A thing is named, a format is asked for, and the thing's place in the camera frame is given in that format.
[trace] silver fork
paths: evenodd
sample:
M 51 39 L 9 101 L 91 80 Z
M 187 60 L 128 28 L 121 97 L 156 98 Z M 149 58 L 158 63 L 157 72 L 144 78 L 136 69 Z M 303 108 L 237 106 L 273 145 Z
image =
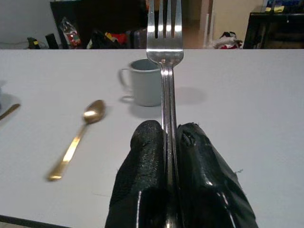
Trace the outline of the silver fork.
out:
M 154 21 L 154 0 L 149 2 L 148 28 L 147 28 L 147 57 L 156 63 L 161 69 L 161 116 L 164 134 L 165 173 L 167 190 L 171 194 L 171 200 L 167 208 L 166 227 L 177 228 L 179 226 L 178 199 L 176 189 L 178 187 L 178 173 L 176 162 L 176 112 L 174 93 L 173 68 L 179 64 L 183 57 L 182 24 L 181 24 L 181 0 L 176 0 L 175 21 L 171 20 L 171 0 L 167 5 L 167 23 L 163 23 L 163 0 L 160 0 L 158 34 L 156 38 L 156 24 Z

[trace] gold spoon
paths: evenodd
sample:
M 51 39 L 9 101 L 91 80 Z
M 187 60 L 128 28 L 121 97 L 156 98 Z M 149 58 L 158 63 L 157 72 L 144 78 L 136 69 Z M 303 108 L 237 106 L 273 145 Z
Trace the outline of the gold spoon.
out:
M 89 124 L 96 123 L 100 121 L 105 114 L 105 103 L 102 100 L 97 100 L 91 103 L 84 112 L 83 119 L 85 124 L 80 129 L 78 135 L 74 138 L 70 144 L 66 154 L 59 161 L 59 163 L 54 167 L 51 173 L 48 175 L 47 179 L 49 181 L 56 181 L 62 178 L 64 170 L 67 168 L 68 163 L 71 161 L 73 154 L 86 131 L 86 127 Z

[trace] white table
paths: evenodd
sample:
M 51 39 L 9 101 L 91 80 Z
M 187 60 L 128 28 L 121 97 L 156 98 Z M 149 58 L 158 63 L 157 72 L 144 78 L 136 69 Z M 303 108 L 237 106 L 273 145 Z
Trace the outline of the white table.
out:
M 1 220 L 104 227 L 133 131 L 160 119 L 160 107 L 120 101 L 118 70 L 144 57 L 144 50 L 0 51 L 4 98 L 22 103 L 0 122 Z M 260 228 L 304 225 L 303 59 L 303 50 L 186 50 L 175 70 L 177 122 L 199 123 L 231 168 L 243 170 Z M 63 179 L 45 181 L 96 99 L 106 101 L 106 117 L 89 127 Z

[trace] gray mug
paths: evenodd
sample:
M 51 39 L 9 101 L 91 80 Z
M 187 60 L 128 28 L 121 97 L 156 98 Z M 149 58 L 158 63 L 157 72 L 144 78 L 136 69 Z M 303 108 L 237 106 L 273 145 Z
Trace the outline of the gray mug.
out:
M 123 72 L 129 71 L 130 85 Z M 140 106 L 158 106 L 161 104 L 161 71 L 153 62 L 140 59 L 121 69 L 119 79 L 126 91 L 133 94 L 134 102 Z

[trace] black cabinet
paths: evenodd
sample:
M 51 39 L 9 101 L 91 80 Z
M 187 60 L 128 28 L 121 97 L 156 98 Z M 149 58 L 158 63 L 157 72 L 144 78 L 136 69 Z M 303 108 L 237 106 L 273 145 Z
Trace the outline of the black cabinet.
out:
M 84 47 L 88 44 L 94 29 L 102 32 L 124 33 L 147 26 L 147 12 L 144 0 L 78 0 L 51 2 L 55 23 L 61 43 L 67 42 L 59 29 L 63 17 L 77 28 Z
M 250 13 L 244 49 L 253 48 L 304 48 L 304 12 Z

